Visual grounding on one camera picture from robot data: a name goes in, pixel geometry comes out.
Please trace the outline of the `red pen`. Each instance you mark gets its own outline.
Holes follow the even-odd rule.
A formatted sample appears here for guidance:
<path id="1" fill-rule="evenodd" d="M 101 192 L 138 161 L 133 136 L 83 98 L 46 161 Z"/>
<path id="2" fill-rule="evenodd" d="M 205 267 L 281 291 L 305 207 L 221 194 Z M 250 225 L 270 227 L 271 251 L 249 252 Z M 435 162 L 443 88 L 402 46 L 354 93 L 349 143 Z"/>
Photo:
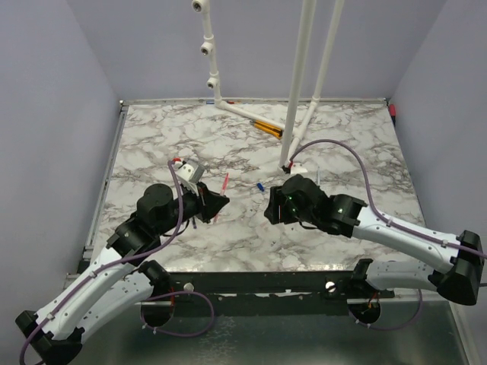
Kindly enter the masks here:
<path id="1" fill-rule="evenodd" d="M 224 196 L 225 195 L 226 188 L 228 186 L 228 181 L 229 181 L 229 173 L 226 173 L 226 176 L 224 178 L 224 182 L 223 182 L 222 187 L 221 187 L 220 196 Z M 216 224 L 217 223 L 218 216 L 219 216 L 219 213 L 217 213 L 215 215 L 214 220 L 213 220 L 213 224 Z"/>

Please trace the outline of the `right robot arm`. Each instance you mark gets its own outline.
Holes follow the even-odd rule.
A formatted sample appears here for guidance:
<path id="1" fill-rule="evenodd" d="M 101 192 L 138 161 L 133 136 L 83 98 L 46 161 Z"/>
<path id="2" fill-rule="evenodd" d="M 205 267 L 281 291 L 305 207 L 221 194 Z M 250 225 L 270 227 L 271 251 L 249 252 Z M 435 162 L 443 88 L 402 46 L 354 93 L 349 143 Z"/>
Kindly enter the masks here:
<path id="1" fill-rule="evenodd" d="M 410 288 L 434 291 L 444 299 L 473 306 L 478 299 L 486 255 L 478 234 L 429 230 L 373 208 L 350 195 L 327 195 L 311 179 L 294 175 L 270 189 L 264 212 L 271 224 L 307 223 L 334 236 L 379 243 L 410 262 L 375 262 L 349 279 L 351 292 Z"/>

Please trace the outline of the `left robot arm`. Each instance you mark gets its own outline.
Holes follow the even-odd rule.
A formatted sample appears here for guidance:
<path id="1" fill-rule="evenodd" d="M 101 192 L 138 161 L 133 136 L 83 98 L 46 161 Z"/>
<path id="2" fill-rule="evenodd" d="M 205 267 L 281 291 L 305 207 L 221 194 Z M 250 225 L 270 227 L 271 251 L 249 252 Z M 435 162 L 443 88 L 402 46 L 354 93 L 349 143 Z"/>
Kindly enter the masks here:
<path id="1" fill-rule="evenodd" d="M 179 192 L 176 199 L 167 185 L 149 186 L 135 212 L 66 290 L 43 308 L 16 318 L 44 364 L 70 363 L 107 322 L 140 300 L 159 300 L 170 291 L 169 274 L 155 260 L 147 261 L 147 255 L 160 247 L 166 232 L 177 233 L 192 217 L 208 223 L 230 201 L 202 182 L 195 192 Z"/>

